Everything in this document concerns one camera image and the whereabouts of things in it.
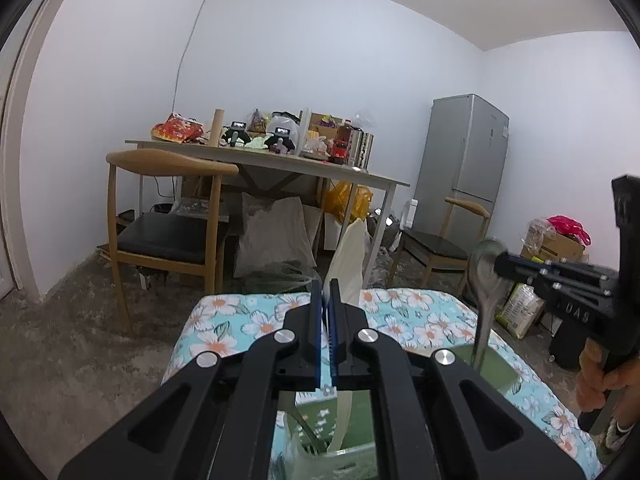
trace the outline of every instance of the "spoon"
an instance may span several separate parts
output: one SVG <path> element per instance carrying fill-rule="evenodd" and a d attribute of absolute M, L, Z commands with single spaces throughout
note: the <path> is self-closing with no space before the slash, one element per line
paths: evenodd
<path fill-rule="evenodd" d="M 477 372 L 484 361 L 495 309 L 511 288 L 511 281 L 501 278 L 494 271 L 495 259 L 506 251 L 507 248 L 502 242 L 495 238 L 486 238 L 476 245 L 466 263 L 466 278 L 478 300 L 478 325 L 471 354 L 471 365 Z"/>

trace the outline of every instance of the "paper roll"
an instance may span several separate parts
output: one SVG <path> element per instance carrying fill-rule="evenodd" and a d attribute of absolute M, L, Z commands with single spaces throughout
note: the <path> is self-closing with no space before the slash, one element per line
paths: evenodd
<path fill-rule="evenodd" d="M 220 143 L 220 135 L 222 134 L 222 124 L 225 120 L 225 111 L 216 108 L 211 120 L 211 133 L 209 134 L 209 146 L 217 147 Z"/>

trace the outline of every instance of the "silver refrigerator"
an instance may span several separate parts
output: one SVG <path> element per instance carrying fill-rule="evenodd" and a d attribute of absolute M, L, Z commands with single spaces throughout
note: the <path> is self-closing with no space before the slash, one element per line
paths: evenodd
<path fill-rule="evenodd" d="M 469 94 L 436 99 L 414 198 L 413 229 L 437 234 L 445 197 L 471 200 L 494 210 L 509 140 L 509 118 L 481 97 Z M 447 239 L 469 252 L 482 219 L 454 207 Z"/>

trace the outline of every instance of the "white wall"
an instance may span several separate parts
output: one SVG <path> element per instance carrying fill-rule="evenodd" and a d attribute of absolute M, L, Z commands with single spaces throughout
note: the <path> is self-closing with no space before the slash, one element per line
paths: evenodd
<path fill-rule="evenodd" d="M 416 183 L 434 98 L 478 88 L 481 51 L 389 0 L 207 0 L 176 109 L 373 114 L 369 171 Z M 413 196 L 398 187 L 394 209 Z M 374 200 L 381 200 L 378 195 Z"/>
<path fill-rule="evenodd" d="M 45 294 L 105 243 L 109 151 L 171 112 L 175 73 L 202 0 L 65 0 L 38 58 L 20 149 L 20 199 Z M 137 180 L 118 175 L 118 209 Z M 151 180 L 146 207 L 156 198 Z M 171 189 L 170 182 L 164 191 Z"/>
<path fill-rule="evenodd" d="M 591 261 L 617 268 L 610 181 L 640 174 L 640 50 L 627 32 L 578 32 L 482 55 L 482 96 L 510 118 L 489 234 L 519 251 L 532 218 L 564 214 L 591 235 Z"/>

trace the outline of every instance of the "pink plastic bag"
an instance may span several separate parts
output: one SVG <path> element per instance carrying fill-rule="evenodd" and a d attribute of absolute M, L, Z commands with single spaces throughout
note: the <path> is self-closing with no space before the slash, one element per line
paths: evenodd
<path fill-rule="evenodd" d="M 591 237 L 587 231 L 582 228 L 580 222 L 576 222 L 574 219 L 563 215 L 552 216 L 546 220 L 555 227 L 556 232 L 561 235 L 574 235 L 578 237 L 584 245 L 591 245 Z"/>

